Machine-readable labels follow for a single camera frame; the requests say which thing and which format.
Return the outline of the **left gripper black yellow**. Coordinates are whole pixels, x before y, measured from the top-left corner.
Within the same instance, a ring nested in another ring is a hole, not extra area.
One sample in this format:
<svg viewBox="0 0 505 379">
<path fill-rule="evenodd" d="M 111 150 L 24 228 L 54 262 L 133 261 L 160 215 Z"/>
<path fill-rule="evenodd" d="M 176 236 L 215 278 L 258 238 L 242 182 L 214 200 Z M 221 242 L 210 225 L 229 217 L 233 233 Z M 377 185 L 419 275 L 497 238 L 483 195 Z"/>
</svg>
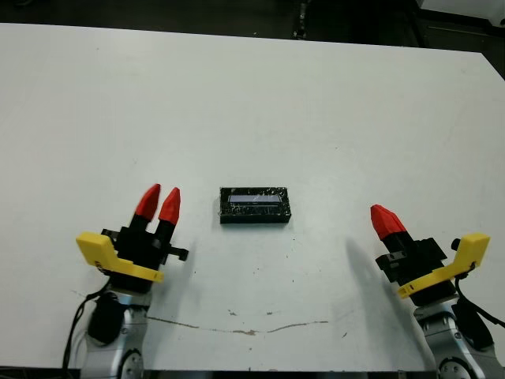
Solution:
<svg viewBox="0 0 505 379">
<path fill-rule="evenodd" d="M 84 260 L 112 279 L 113 286 L 127 291 L 147 293 L 153 283 L 161 283 L 159 270 L 170 255 L 185 261 L 187 249 L 177 248 L 160 239 L 171 239 L 178 223 L 181 193 L 174 187 L 159 213 L 155 235 L 145 231 L 152 221 L 159 201 L 161 185 L 151 186 L 140 199 L 129 227 L 120 231 L 104 229 L 101 233 L 83 232 L 76 238 Z"/>
</svg>

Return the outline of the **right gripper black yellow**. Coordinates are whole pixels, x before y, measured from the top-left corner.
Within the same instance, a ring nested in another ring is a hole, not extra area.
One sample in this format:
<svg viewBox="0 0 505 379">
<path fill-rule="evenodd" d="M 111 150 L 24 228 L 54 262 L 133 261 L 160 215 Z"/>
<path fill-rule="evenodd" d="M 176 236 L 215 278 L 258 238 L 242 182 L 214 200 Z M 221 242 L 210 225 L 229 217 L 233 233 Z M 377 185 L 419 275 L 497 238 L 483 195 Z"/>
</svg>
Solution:
<svg viewBox="0 0 505 379">
<path fill-rule="evenodd" d="M 382 205 L 370 208 L 372 226 L 387 253 L 376 258 L 380 270 L 399 285 L 400 298 L 411 298 L 417 306 L 455 294 L 452 280 L 481 265 L 490 237 L 482 233 L 464 235 L 454 243 L 454 260 L 447 258 L 434 238 L 413 240 L 400 219 Z"/>
</svg>

